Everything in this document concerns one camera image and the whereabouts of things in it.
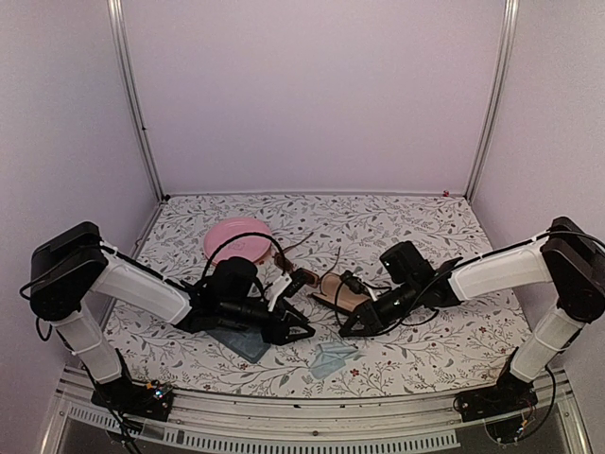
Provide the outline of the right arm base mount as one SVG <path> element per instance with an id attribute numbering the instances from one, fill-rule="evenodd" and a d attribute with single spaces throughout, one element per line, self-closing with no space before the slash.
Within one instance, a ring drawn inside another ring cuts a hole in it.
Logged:
<path id="1" fill-rule="evenodd" d="M 499 445 L 516 445 L 536 434 L 549 419 L 557 395 L 556 377 L 552 370 L 545 366 L 552 385 L 550 402 L 542 420 L 533 424 L 531 418 L 537 411 L 537 393 L 532 381 L 525 382 L 512 374 L 511 363 L 512 356 L 509 356 L 492 386 L 457 393 L 452 404 L 463 422 L 528 410 L 527 415 L 520 414 L 484 426 L 488 436 Z"/>

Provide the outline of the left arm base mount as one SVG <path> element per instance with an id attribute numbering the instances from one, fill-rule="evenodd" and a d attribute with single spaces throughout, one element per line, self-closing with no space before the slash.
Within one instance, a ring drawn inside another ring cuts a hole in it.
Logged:
<path id="1" fill-rule="evenodd" d="M 131 415 L 154 421 L 166 422 L 172 410 L 174 393 L 167 383 L 152 380 L 146 384 L 132 381 L 124 371 L 120 377 L 108 383 L 98 383 L 89 378 L 95 391 L 92 403 L 105 407 L 118 415 Z"/>

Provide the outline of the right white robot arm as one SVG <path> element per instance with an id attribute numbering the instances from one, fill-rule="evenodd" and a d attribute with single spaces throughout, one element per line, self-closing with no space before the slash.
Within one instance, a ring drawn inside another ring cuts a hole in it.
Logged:
<path id="1" fill-rule="evenodd" d="M 394 287 L 359 304 L 340 326 L 343 338 L 386 335 L 419 306 L 460 306 L 500 290 L 550 285 L 555 303 L 506 361 L 489 404 L 508 412 L 548 363 L 604 314 L 604 242 L 567 217 L 539 234 L 499 250 L 433 267 L 410 241 L 380 257 Z"/>

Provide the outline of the black glasses case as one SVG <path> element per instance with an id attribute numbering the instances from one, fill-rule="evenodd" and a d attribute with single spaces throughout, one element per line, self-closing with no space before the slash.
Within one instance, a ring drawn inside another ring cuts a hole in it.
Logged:
<path id="1" fill-rule="evenodd" d="M 318 290 L 311 292 L 309 297 L 322 306 L 335 310 L 339 314 L 350 316 L 355 308 L 371 301 L 366 295 L 352 293 L 344 286 L 340 274 L 330 273 L 321 282 Z"/>

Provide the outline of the grey case green lining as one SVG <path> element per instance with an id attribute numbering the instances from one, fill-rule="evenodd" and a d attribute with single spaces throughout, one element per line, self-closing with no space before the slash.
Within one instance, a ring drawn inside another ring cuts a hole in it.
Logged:
<path id="1" fill-rule="evenodd" d="M 260 330 L 256 328 L 246 331 L 217 328 L 208 330 L 207 334 L 252 364 L 257 363 L 271 347 L 270 343 L 263 340 Z"/>

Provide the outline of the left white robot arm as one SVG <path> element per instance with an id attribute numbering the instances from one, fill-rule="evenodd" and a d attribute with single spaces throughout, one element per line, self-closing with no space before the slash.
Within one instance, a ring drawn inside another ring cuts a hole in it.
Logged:
<path id="1" fill-rule="evenodd" d="M 176 282 L 120 253 L 94 223 L 84 221 L 34 250 L 30 280 L 20 294 L 66 340 L 93 381 L 104 385 L 105 396 L 118 409 L 133 410 L 140 390 L 85 306 L 85 296 L 107 295 L 190 334 L 256 328 L 264 342 L 278 346 L 313 337 L 308 319 L 288 301 L 304 277 L 282 271 L 263 286 L 257 272 L 241 256 L 210 258 L 197 283 Z"/>

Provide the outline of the light blue cloth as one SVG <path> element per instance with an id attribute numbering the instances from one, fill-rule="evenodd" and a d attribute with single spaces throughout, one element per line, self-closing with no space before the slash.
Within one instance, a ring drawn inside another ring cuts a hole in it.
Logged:
<path id="1" fill-rule="evenodd" d="M 340 341 L 320 343 L 309 371 L 315 379 L 324 379 L 346 366 L 346 360 L 354 358 L 358 350 Z"/>

